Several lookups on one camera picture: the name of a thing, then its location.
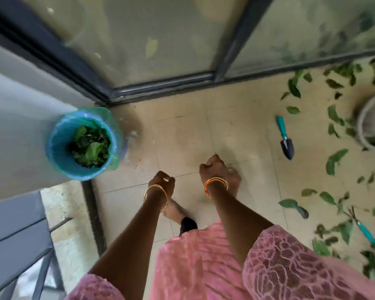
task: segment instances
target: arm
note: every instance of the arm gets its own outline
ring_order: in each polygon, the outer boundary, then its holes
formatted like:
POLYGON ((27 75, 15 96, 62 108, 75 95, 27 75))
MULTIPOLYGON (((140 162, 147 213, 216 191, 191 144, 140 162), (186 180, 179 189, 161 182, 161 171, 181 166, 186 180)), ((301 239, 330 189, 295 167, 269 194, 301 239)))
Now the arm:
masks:
MULTIPOLYGON (((175 178, 159 171, 149 186, 153 184, 161 185, 171 198, 175 178)), ((165 201, 160 188, 150 188, 146 202, 89 272, 107 279, 127 300, 143 297, 155 229, 165 201)))
MULTIPOLYGON (((239 174, 227 169, 218 155, 211 157, 207 164, 200 165, 200 176, 203 184, 212 177, 222 177, 228 181, 230 187, 236 189, 240 183, 239 174)), ((226 191, 221 182, 211 182, 207 190, 217 208, 232 252, 243 267, 247 254, 260 233, 273 224, 240 203, 226 191)))

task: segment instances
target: pruning shears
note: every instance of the pruning shears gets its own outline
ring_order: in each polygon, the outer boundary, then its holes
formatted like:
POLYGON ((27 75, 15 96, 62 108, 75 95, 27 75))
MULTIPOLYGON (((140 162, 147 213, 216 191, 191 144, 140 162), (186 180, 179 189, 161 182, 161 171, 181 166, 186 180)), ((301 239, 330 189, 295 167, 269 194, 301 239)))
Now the pruning shears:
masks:
POLYGON ((351 207, 351 209, 349 208, 349 213, 350 213, 350 217, 355 221, 355 224, 357 224, 358 228, 360 229, 360 231, 363 233, 363 235, 368 239, 368 241, 370 242, 371 244, 371 247, 375 247, 375 238, 374 236, 371 234, 371 232, 360 222, 360 220, 358 220, 355 216, 355 212, 354 212, 354 206, 351 207))

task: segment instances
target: lace sleeve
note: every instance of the lace sleeve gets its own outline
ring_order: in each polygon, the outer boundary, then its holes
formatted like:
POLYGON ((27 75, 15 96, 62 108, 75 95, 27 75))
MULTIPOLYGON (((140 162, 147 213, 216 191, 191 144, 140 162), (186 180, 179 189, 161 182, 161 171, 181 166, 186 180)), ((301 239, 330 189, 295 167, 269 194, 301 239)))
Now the lace sleeve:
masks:
POLYGON ((251 248, 243 283, 254 299, 375 299, 375 282, 342 264, 318 257, 275 225, 251 248))
POLYGON ((86 274, 65 300, 125 300, 125 298, 106 279, 86 274))

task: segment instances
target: orange bangle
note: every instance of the orange bangle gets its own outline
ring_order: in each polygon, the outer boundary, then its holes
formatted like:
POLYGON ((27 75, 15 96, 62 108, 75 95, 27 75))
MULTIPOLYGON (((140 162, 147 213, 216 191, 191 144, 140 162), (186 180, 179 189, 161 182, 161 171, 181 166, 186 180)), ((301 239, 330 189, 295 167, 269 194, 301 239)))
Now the orange bangle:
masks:
POLYGON ((222 184, 225 186, 226 189, 229 188, 229 184, 228 184, 228 181, 226 181, 225 179, 221 178, 221 177, 214 177, 214 178, 211 178, 211 179, 208 179, 206 181, 206 183, 204 184, 204 192, 205 194, 210 197, 210 193, 208 192, 207 190, 207 186, 211 183, 211 182, 214 182, 214 181, 219 181, 219 182, 222 182, 222 184))

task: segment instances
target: hand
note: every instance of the hand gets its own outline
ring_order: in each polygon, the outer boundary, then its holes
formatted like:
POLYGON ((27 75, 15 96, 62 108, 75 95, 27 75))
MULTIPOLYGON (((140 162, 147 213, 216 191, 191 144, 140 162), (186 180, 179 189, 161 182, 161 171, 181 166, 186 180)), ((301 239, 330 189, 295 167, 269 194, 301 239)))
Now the hand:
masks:
POLYGON ((226 167, 224 161, 217 154, 208 159, 207 164, 201 164, 199 172, 203 185, 208 179, 214 177, 220 177, 228 181, 229 193, 236 197, 241 177, 234 168, 226 167))
MULTIPOLYGON (((167 193, 168 199, 171 199, 172 194, 174 193, 174 188, 175 188, 175 178, 170 177, 163 171, 159 171, 157 174, 155 174, 154 178, 150 180, 149 186, 153 184, 159 184, 163 187, 165 192, 167 193)), ((164 192, 158 188, 158 187, 152 187, 148 191, 148 197, 152 196, 154 193, 159 193, 164 194, 164 192)))

